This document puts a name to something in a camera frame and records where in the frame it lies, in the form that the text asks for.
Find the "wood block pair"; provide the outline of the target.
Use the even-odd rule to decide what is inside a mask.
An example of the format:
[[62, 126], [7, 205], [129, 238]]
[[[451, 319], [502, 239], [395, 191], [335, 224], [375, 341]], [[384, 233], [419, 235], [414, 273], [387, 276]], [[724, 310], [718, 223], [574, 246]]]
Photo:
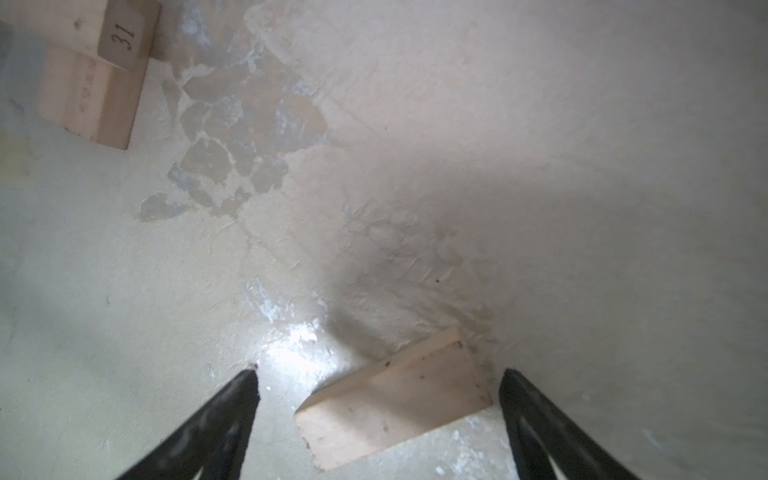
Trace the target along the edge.
[[153, 0], [9, 0], [1, 3], [1, 20], [130, 71], [149, 54], [160, 8]]
[[468, 342], [452, 327], [314, 392], [294, 419], [325, 473], [492, 404]]

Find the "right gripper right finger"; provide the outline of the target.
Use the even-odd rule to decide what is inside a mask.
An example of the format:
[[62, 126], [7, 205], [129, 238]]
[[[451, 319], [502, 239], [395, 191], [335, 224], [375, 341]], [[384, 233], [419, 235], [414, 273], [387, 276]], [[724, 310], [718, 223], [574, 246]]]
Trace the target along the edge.
[[521, 372], [505, 370], [499, 402], [520, 479], [634, 479]]

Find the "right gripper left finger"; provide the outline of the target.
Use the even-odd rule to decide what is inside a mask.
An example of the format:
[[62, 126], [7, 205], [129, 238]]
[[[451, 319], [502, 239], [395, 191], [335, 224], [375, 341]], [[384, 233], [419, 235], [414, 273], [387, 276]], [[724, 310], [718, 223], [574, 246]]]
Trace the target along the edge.
[[122, 479], [238, 479], [260, 402], [257, 371], [240, 371]]

